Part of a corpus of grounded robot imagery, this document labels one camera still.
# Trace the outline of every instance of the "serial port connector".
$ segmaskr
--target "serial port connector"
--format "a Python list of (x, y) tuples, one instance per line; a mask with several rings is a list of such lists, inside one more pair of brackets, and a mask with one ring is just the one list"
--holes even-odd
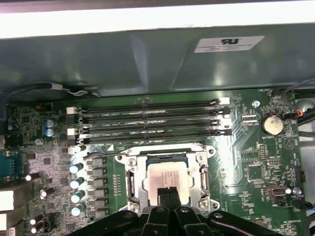
[(282, 185), (268, 184), (265, 185), (264, 188), (275, 197), (284, 196), (286, 194), (286, 187)]

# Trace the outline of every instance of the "black ram slot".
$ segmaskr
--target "black ram slot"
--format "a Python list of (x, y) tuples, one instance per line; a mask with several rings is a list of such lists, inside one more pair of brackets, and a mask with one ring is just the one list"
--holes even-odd
[(199, 136), (199, 137), (207, 137), (207, 136), (229, 136), (232, 135), (231, 129), (225, 130), (207, 130), (207, 131), (198, 131), (198, 132), (171, 132), (171, 133), (162, 133), (162, 134), (145, 134), (138, 136), (108, 136), (99, 137), (99, 138), (89, 138), (89, 143), (103, 143), (103, 142), (128, 142), (128, 141), (151, 141), (153, 139), (165, 139), (165, 138), (179, 138), (179, 137), (190, 137), (190, 136)]
[(121, 116), (108, 116), (108, 117), (86, 117), (88, 122), (91, 121), (103, 121), (103, 120), (119, 120), (125, 121), (130, 120), (129, 122), (136, 122), (136, 119), (148, 120), (148, 119), (166, 119), (166, 118), (174, 118), (174, 119), (183, 119), (183, 118), (199, 118), (204, 116), (216, 116), (216, 115), (229, 115), (230, 109), (215, 109), (208, 110), (203, 112), (185, 112), (185, 113), (160, 113), (160, 114), (146, 114), (146, 115), (135, 115), (130, 117), (121, 117)]
[(180, 124), (142, 124), (142, 125), (133, 125), (131, 127), (123, 125), (123, 126), (108, 126), (104, 128), (90, 128), (87, 129), (86, 132), (93, 134), (94, 132), (112, 132), (112, 131), (120, 131), (120, 132), (140, 132), (144, 130), (152, 130), (152, 129), (176, 129), (176, 128), (198, 128), (198, 127), (209, 127), (209, 126), (219, 126), (221, 121), (219, 119), (209, 120), (207, 122), (199, 122), (199, 123), (180, 123)]
[(88, 108), (86, 113), (107, 113), (107, 112), (141, 112), (143, 109), (150, 110), (169, 110), (169, 109), (189, 109), (211, 107), (220, 103), (219, 99), (213, 99), (203, 102), (187, 102), (187, 103), (162, 103), (162, 104), (143, 104), (124, 107), (102, 107)]

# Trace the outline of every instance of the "motherboard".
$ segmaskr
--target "motherboard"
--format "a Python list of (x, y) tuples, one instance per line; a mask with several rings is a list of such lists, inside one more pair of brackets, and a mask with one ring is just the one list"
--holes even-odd
[[(295, 114), (278, 89), (110, 97), (7, 107), (0, 183), (29, 184), (24, 235), (65, 236), (122, 209), (224, 210), (302, 235)], [(287, 99), (294, 102), (294, 94)]]

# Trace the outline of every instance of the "connector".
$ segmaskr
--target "connector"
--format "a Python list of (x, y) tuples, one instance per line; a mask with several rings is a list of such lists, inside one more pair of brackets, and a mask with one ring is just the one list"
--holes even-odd
[(75, 129), (75, 128), (70, 128), (70, 129), (67, 129), (67, 136), (75, 136), (75, 135), (78, 135), (78, 130)]
[(67, 107), (66, 114), (67, 115), (78, 114), (78, 109), (76, 107)]
[(276, 184), (265, 185), (264, 188), (275, 197), (284, 196), (286, 194), (286, 187)]

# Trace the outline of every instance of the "cpu socket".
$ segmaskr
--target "cpu socket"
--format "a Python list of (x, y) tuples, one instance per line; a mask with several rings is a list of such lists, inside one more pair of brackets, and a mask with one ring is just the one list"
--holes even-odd
[(199, 143), (132, 147), (115, 156), (125, 165), (127, 206), (142, 213), (157, 205), (157, 189), (177, 187), (182, 205), (197, 208), (201, 213), (220, 208), (210, 199), (208, 158), (213, 146)]

